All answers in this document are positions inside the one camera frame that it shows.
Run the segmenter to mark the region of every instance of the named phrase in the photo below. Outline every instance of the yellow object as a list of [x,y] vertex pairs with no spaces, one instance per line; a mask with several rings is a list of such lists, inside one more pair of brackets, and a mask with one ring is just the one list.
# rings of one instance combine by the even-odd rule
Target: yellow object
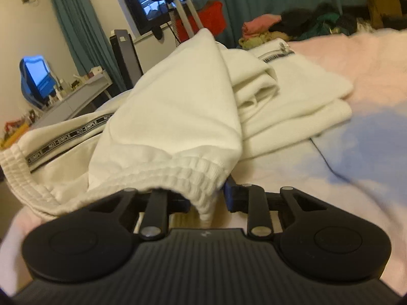
[[249,49],[255,48],[257,46],[260,46],[260,45],[262,45],[262,44],[264,44],[264,43],[266,43],[268,41],[277,39],[277,38],[281,38],[284,41],[290,41],[290,39],[291,39],[285,33],[278,32],[278,31],[275,31],[275,32],[267,31],[267,32],[264,32],[264,33],[260,33],[259,35],[253,36],[251,38],[248,38],[246,40],[243,39],[243,38],[240,38],[239,39],[239,45],[243,49],[249,50]]
[[18,139],[28,131],[30,126],[27,123],[22,124],[16,131],[15,133],[10,136],[7,141],[3,142],[1,144],[2,149],[8,149],[10,148],[15,142],[18,141]]

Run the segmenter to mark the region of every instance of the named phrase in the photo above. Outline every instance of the window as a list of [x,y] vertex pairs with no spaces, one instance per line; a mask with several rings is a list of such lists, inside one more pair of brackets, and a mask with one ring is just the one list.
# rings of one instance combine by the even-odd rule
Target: window
[[165,24],[170,20],[164,1],[125,0],[125,2],[140,34],[147,33],[153,27]]

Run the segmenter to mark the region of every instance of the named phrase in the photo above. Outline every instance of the red basket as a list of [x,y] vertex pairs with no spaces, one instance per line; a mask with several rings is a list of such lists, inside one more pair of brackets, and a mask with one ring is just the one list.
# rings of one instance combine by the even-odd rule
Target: red basket
[[[211,31],[214,36],[221,34],[226,28],[226,21],[222,13],[222,2],[221,1],[209,1],[201,10],[198,11],[199,18],[204,27]],[[191,23],[194,33],[198,32],[198,26],[192,17],[188,16],[189,22]],[[181,19],[176,20],[178,35],[180,41],[184,42],[189,39],[188,34],[181,22]]]

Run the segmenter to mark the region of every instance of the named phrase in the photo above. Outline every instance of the gray desk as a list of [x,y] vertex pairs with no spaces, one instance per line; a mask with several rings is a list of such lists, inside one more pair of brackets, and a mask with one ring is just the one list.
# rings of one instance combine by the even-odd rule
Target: gray desk
[[112,81],[106,71],[90,78],[84,85],[67,95],[63,101],[57,102],[46,111],[32,128],[45,127],[76,117],[102,92],[111,99],[106,90],[111,84]]

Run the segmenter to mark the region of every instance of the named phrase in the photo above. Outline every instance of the bed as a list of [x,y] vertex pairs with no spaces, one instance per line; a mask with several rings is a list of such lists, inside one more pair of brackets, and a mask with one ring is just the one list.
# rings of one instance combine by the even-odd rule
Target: bed
[[[392,245],[382,280],[403,295],[407,292],[407,32],[332,35],[290,46],[353,82],[355,91],[347,97],[353,119],[310,140],[243,160],[232,175],[237,183],[256,184],[270,192],[295,187],[380,226]],[[16,244],[40,223],[26,209],[20,212],[6,246],[17,250]],[[219,197],[212,227],[245,226],[245,215],[229,213]],[[10,294],[21,286],[21,276],[26,275],[14,269],[14,276],[6,281]]]

